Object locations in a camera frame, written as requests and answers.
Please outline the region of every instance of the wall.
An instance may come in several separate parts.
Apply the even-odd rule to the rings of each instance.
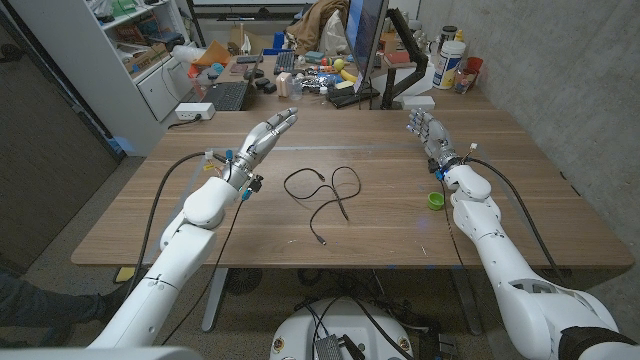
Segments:
[[[423,0],[418,17],[429,38],[443,25],[463,29],[469,56],[484,59],[482,92],[526,129],[636,259],[638,14],[634,0]],[[592,289],[629,335],[640,333],[639,275],[635,265]]]

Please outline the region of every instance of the person's leg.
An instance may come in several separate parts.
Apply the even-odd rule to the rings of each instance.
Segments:
[[[105,310],[100,295],[59,294],[0,274],[0,326],[58,328],[98,319]]]

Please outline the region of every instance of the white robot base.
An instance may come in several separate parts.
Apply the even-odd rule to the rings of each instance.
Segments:
[[[317,301],[309,305],[318,316],[322,316],[332,299]],[[403,349],[413,356],[409,337],[402,326],[389,314],[372,305],[363,303],[371,316],[384,331]],[[311,359],[311,339],[316,329],[317,319],[307,309],[302,308],[285,320],[273,336],[270,360],[302,360]],[[394,349],[373,326],[355,301],[348,297],[340,298],[327,310],[318,327],[318,339],[329,335],[340,338],[347,335],[358,346],[366,359],[402,359],[402,355]],[[341,346],[343,359],[351,359],[346,347]]]

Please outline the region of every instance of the yellow object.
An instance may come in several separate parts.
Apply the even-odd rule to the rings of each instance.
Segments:
[[[453,41],[464,42],[464,34],[462,33],[462,29],[458,30],[456,33],[456,37],[453,38]]]
[[[113,279],[113,282],[118,284],[131,279],[135,270],[136,268],[133,267],[121,267],[118,270],[118,273],[116,273],[116,277]]]
[[[342,70],[340,71],[340,76],[342,77],[342,79],[344,79],[344,80],[348,80],[348,81],[351,81],[351,82],[352,82],[352,83],[354,83],[354,84],[355,84],[355,82],[356,82],[356,81],[358,81],[358,78],[357,78],[357,77],[355,77],[355,76],[353,76],[353,75],[349,74],[349,73],[347,72],[347,70],[345,70],[345,69],[342,69]]]
[[[336,89],[344,89],[346,87],[353,86],[353,83],[349,80],[336,84]]]
[[[342,69],[344,69],[344,60],[336,59],[336,61],[333,63],[333,67],[336,69],[336,71],[342,71]]]

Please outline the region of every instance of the computer monitor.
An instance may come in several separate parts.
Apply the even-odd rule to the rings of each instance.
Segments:
[[[358,68],[357,93],[362,81],[373,70],[373,57],[378,50],[378,39],[386,17],[389,0],[351,0],[345,35],[347,44]]]

